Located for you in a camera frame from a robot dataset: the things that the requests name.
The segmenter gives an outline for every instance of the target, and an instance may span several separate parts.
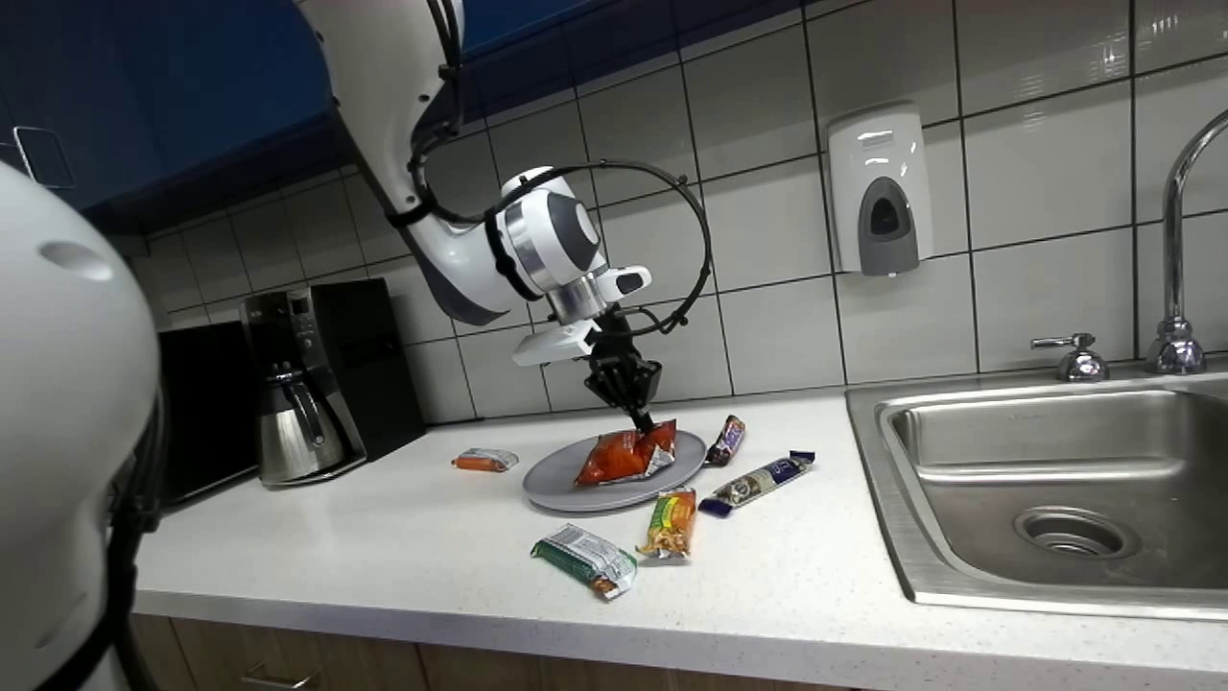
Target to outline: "black appliance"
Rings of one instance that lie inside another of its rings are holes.
[[[256,364],[241,322],[158,336],[167,393],[160,502],[175,510],[261,470]]]
[[[261,479],[332,479],[424,438],[424,406],[384,279],[268,294],[245,304],[261,378]]]

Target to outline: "soap dispenser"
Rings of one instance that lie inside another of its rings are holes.
[[[930,169],[919,107],[830,126],[842,273],[893,276],[933,256]]]

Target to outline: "sink faucet handle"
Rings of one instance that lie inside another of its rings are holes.
[[[1109,379],[1109,364],[1105,357],[1096,357],[1091,345],[1096,340],[1094,336],[1068,336],[1068,340],[1036,340],[1034,350],[1072,350],[1063,363],[1059,363],[1059,379]]]

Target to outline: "white tile wall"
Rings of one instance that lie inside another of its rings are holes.
[[[1228,50],[1224,0],[1135,0],[1140,70],[1162,70]]]
[[[303,279],[294,233],[284,199],[261,199],[229,215],[245,276],[256,294]]]
[[[714,181],[705,185],[705,215],[723,290],[834,273],[816,160]]]
[[[847,379],[974,374],[969,256],[883,276],[842,276]]]
[[[1131,233],[1082,233],[974,253],[988,368],[1053,363],[1034,340],[1091,331],[1103,357],[1131,352]]]
[[[1185,315],[1207,350],[1228,345],[1228,215],[1200,215],[1185,222]],[[1153,352],[1162,318],[1162,232],[1158,222],[1140,233],[1140,345]]]
[[[809,24],[816,125],[915,100],[925,125],[951,119],[951,0],[875,0]]]
[[[509,352],[525,336],[530,331],[521,327],[461,340],[477,416],[494,419],[550,413],[541,374],[509,364]]]
[[[969,119],[974,246],[1125,226],[1127,139],[1125,85]]]
[[[1154,72],[1140,82],[1140,218],[1162,215],[1162,187],[1189,136],[1228,107],[1228,59]],[[1224,139],[1185,176],[1185,215],[1228,209]]]
[[[843,384],[834,279],[723,296],[738,393]]]
[[[962,107],[1036,100],[1127,72],[1127,0],[961,0]]]
[[[365,262],[390,262],[410,253],[407,244],[387,226],[379,196],[357,169],[347,173],[347,204]]]
[[[491,114],[430,173],[465,213],[532,160],[628,157],[686,176],[709,213],[714,279],[690,327],[642,340],[664,363],[659,400],[1049,368],[1030,342],[1068,331],[1135,357],[1158,311],[1162,176],[1228,107],[1224,27],[1221,0],[823,0]],[[930,125],[942,256],[898,279],[834,276],[823,126],[893,100],[919,100]],[[612,256],[644,262],[644,299],[667,311],[697,268],[686,209],[642,176],[571,185]],[[1228,345],[1224,145],[1189,176],[1185,213],[1189,318]],[[357,169],[123,253],[167,331],[238,318],[261,290],[384,276],[435,423],[603,406],[585,364],[509,364],[546,327],[541,304],[482,331],[444,318]]]
[[[672,176],[694,181],[694,145],[690,145],[686,94],[683,94],[678,70],[578,96],[578,114],[589,130],[589,154],[595,160],[605,160],[605,157],[650,160]],[[628,176],[628,173],[599,176],[603,204],[619,204],[655,187],[659,185],[650,176]]]
[[[678,196],[644,196],[605,209],[603,226],[614,264],[651,268],[651,283],[628,304],[659,304],[690,294],[703,264],[703,237],[690,209]]]
[[[294,246],[307,276],[326,276],[360,264],[352,213],[339,176],[288,196]]]
[[[577,167],[589,160],[585,126],[577,100],[566,100],[550,111],[509,119],[491,130],[498,181],[509,181],[521,169],[538,167]],[[571,192],[585,204],[595,204],[591,173],[567,176]]]
[[[686,87],[703,176],[813,154],[807,82],[801,27],[690,63]]]
[[[228,215],[211,215],[183,232],[199,299],[245,296],[251,279]]]

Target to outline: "white plate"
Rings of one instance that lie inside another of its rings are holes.
[[[703,473],[705,446],[678,432],[674,438],[674,461],[644,479],[622,479],[622,483],[599,483],[599,487],[577,487],[577,477],[599,438],[585,438],[577,446],[566,446],[550,456],[541,456],[525,477],[525,497],[532,508],[554,515],[599,515],[599,510],[622,510],[655,498],[659,493],[690,483],[690,477]]]

